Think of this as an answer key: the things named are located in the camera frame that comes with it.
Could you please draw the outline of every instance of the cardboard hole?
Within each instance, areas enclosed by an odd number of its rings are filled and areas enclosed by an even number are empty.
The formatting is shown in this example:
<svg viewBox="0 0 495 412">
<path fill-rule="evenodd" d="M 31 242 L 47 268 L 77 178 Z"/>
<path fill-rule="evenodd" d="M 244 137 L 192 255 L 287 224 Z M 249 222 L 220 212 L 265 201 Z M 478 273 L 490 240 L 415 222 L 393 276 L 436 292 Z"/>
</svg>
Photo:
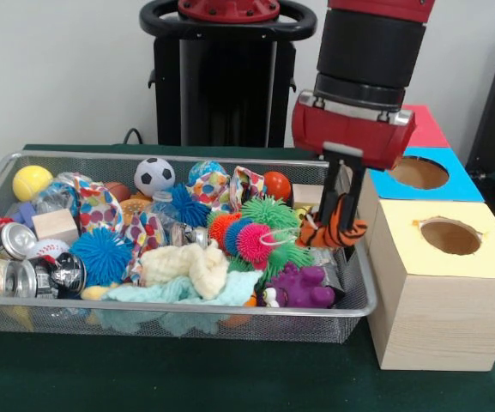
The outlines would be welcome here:
<svg viewBox="0 0 495 412">
<path fill-rule="evenodd" d="M 471 255 L 481 246 L 479 234 L 460 221 L 431 219 L 420 231 L 428 243 L 450 255 Z"/>
<path fill-rule="evenodd" d="M 442 187 L 450 179 L 447 170 L 439 163 L 415 156 L 401 158 L 390 174 L 404 185 L 427 191 Z"/>
</svg>

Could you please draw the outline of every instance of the soccer ball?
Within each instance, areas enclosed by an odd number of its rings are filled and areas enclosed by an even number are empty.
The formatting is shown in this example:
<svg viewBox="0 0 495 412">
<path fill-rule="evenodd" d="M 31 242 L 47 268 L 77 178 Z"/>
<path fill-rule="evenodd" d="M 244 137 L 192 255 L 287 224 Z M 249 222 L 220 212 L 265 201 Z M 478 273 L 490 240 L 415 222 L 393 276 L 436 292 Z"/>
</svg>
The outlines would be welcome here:
<svg viewBox="0 0 495 412">
<path fill-rule="evenodd" d="M 164 159 L 151 157 L 136 168 L 135 186 L 144 196 L 152 197 L 156 191 L 165 191 L 174 184 L 175 171 Z"/>
</svg>

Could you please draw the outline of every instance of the yellow tennis ball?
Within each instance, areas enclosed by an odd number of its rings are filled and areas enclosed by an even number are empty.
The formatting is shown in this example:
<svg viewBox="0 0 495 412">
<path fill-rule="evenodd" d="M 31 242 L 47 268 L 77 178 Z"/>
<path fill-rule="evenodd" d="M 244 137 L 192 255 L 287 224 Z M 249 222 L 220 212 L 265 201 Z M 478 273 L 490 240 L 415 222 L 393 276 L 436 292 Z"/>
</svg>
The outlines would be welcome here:
<svg viewBox="0 0 495 412">
<path fill-rule="evenodd" d="M 21 202 L 28 202 L 51 183 L 52 174 L 41 166 L 26 166 L 13 179 L 13 192 Z"/>
</svg>

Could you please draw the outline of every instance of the metal mesh basket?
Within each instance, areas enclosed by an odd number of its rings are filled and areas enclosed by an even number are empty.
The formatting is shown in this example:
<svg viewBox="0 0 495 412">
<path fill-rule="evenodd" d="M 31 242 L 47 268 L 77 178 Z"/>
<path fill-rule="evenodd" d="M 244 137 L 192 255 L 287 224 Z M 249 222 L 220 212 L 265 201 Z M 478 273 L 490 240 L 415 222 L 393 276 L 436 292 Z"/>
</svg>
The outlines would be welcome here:
<svg viewBox="0 0 495 412">
<path fill-rule="evenodd" d="M 146 156 L 64 152 L 20 152 L 0 163 L 0 216 L 16 211 L 12 179 L 28 165 L 54 175 L 81 172 L 96 181 L 119 181 L 134 190 L 136 165 Z M 170 157 L 177 181 L 204 159 Z M 315 161 L 216 159 L 232 173 L 237 165 L 257 173 L 282 172 L 293 183 L 320 185 L 327 164 Z M 0 331 L 89 335 L 184 336 L 297 342 L 347 340 L 359 319 L 372 312 L 376 292 L 363 242 L 347 259 L 335 254 L 336 279 L 346 297 L 334 309 L 133 304 L 85 300 L 0 298 Z"/>
</svg>

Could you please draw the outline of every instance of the wooden block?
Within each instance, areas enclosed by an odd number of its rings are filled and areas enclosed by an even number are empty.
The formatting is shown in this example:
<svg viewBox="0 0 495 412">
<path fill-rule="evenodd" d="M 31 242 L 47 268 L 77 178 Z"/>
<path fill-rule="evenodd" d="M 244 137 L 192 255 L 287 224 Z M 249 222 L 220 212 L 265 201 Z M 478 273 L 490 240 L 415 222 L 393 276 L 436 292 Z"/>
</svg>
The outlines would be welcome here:
<svg viewBox="0 0 495 412">
<path fill-rule="evenodd" d="M 370 255 L 382 369 L 492 369 L 495 217 L 484 203 L 382 200 Z"/>
<path fill-rule="evenodd" d="M 371 247 L 371 223 L 380 199 L 483 202 L 480 192 L 450 148 L 407 148 L 392 172 L 369 171 L 359 199 L 359 215 L 369 223 L 365 242 Z"/>
<path fill-rule="evenodd" d="M 449 148 L 450 144 L 445 138 L 445 134 L 439 127 L 438 122 L 432 116 L 427 106 L 406 105 L 405 109 L 415 113 L 417 129 L 411 136 L 409 147 L 416 148 Z"/>
<path fill-rule="evenodd" d="M 322 185 L 293 184 L 293 209 L 319 206 L 322 194 Z"/>
<path fill-rule="evenodd" d="M 68 209 L 36 215 L 33 225 L 39 240 L 59 239 L 72 245 L 79 238 L 77 225 Z"/>
</svg>

